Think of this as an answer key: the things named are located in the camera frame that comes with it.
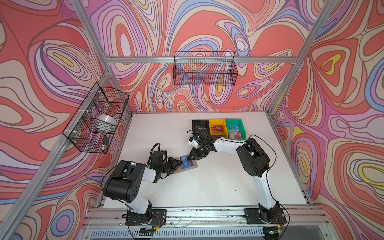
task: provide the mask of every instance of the black mounting plate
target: black mounting plate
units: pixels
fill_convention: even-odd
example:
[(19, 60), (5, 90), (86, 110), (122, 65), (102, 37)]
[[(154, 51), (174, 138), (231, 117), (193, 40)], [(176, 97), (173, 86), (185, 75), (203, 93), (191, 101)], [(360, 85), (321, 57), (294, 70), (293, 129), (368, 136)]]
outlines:
[[(247, 220), (247, 224), (265, 224), (260, 219), (259, 208), (255, 209), (244, 209), (245, 219)], [(287, 220), (284, 216), (284, 212), (282, 209), (279, 209), (277, 213), (273, 216), (272, 222), (270, 224), (286, 224)]]
[[(135, 214), (133, 212), (129, 213), (125, 220), (125, 225), (126, 226), (143, 226), (137, 219), (138, 215), (139, 214)], [(157, 217), (155, 217), (155, 215), (159, 216), (163, 221), (160, 222), (160, 220)], [(152, 209), (152, 221), (149, 225), (152, 225), (152, 226), (165, 225), (166, 218), (167, 218), (166, 209)]]

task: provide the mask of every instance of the patterned wall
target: patterned wall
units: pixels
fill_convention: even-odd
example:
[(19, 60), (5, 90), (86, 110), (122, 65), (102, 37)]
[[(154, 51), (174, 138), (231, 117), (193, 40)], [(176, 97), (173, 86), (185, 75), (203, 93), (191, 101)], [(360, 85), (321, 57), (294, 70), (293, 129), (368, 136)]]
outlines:
[(384, 239), (383, 39), (383, 1), (340, 1), (273, 115), (341, 239)]
[[(103, 72), (70, 1), (0, 1), (0, 220)], [(67, 149), (14, 240), (75, 237), (123, 129), (108, 154)]]
[[(296, 56), (323, 1), (94, 0), (86, 9), (110, 56), (233, 50)], [(238, 64), (233, 86), (175, 86), (173, 64), (115, 64), (133, 111), (264, 111), (290, 65)]]

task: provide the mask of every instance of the black wire mesh basket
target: black wire mesh basket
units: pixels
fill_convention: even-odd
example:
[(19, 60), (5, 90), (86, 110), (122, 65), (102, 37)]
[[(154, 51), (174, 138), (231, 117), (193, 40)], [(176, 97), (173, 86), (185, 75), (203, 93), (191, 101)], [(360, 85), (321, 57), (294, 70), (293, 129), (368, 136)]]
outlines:
[(175, 51), (175, 85), (234, 86), (238, 76), (233, 51)]
[(107, 153), (128, 100), (129, 95), (116, 88), (98, 86), (80, 120), (63, 134), (81, 152)]

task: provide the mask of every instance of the white tabletop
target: white tabletop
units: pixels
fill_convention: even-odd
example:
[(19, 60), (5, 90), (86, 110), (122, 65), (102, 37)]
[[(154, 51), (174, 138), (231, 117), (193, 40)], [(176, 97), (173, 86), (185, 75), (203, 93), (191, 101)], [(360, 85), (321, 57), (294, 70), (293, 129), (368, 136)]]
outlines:
[[(142, 113), (133, 114), (132, 122), (119, 160), (147, 163), (152, 146), (160, 142), (168, 155), (188, 155), (187, 144), (192, 136), (195, 119), (241, 118), (249, 137), (255, 134), (264, 139), (277, 153), (277, 162), (269, 172), (270, 186), (281, 204), (305, 204), (306, 201), (291, 171), (287, 159), (264, 112), (251, 113)], [(270, 157), (273, 151), (255, 138)], [(198, 167), (172, 174), (157, 183), (142, 182), (139, 192), (153, 207), (202, 207), (257, 205), (258, 194), (252, 177), (243, 169), (237, 155), (210, 152), (197, 161)], [(107, 198), (104, 208), (125, 207), (119, 201)]]

